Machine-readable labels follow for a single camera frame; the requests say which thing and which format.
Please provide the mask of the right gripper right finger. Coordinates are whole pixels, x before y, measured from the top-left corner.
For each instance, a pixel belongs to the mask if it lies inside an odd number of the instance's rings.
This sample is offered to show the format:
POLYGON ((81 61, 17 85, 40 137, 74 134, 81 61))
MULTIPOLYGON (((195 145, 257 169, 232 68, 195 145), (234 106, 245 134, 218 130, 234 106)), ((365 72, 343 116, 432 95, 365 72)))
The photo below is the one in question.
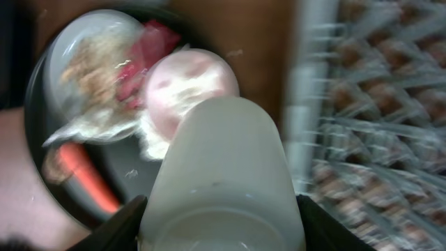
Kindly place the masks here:
POLYGON ((337 222, 310 197, 298 195, 306 251, 375 251, 337 222))

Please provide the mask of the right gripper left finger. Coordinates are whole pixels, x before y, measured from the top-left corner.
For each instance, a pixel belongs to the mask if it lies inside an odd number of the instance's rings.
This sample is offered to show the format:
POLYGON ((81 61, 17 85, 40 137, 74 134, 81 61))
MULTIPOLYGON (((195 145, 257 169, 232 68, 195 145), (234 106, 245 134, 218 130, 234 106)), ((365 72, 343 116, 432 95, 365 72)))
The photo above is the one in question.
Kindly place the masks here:
POLYGON ((147 203, 146 196, 136 196, 67 251, 137 251, 139 228, 147 203))

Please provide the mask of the white cup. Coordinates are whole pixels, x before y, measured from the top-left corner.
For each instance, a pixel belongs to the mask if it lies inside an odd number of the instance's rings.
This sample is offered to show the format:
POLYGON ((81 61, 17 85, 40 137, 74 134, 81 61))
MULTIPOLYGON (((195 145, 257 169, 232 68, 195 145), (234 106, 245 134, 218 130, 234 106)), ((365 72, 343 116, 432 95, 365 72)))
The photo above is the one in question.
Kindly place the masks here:
POLYGON ((244 98, 211 98, 181 123, 141 221, 144 250, 304 250, 277 128, 244 98))

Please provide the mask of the peanut shells and rice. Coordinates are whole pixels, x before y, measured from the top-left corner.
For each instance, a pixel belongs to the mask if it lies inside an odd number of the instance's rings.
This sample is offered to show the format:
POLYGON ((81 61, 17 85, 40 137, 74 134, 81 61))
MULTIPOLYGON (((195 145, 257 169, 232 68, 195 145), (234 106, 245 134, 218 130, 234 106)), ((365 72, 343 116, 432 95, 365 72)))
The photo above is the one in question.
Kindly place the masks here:
POLYGON ((73 83, 89 105, 113 103, 120 64, 127 59, 130 41, 101 34, 83 38, 60 76, 63 84, 73 83))

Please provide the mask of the grey plate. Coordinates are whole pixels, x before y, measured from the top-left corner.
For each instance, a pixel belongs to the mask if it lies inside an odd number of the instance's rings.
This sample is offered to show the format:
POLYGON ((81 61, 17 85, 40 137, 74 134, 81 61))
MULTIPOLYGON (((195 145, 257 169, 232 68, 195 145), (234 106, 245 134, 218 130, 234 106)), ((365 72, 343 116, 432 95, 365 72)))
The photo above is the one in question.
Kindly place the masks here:
POLYGON ((45 146, 74 140, 106 144, 133 135, 134 111, 116 99, 127 52, 142 23, 117 10, 95 10, 78 17, 50 45, 43 72, 49 110, 61 125, 45 146))

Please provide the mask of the red snack wrapper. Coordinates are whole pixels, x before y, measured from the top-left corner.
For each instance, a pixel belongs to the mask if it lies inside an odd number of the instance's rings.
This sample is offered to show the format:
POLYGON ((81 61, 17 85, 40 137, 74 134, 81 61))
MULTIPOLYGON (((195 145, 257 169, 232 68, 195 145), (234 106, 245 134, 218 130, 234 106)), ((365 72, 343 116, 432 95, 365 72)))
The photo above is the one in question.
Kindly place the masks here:
POLYGON ((144 101, 139 93, 149 70, 165 56, 173 52, 181 35, 169 27, 151 20, 128 52, 128 62, 120 67, 116 99, 127 109, 139 109, 144 101))

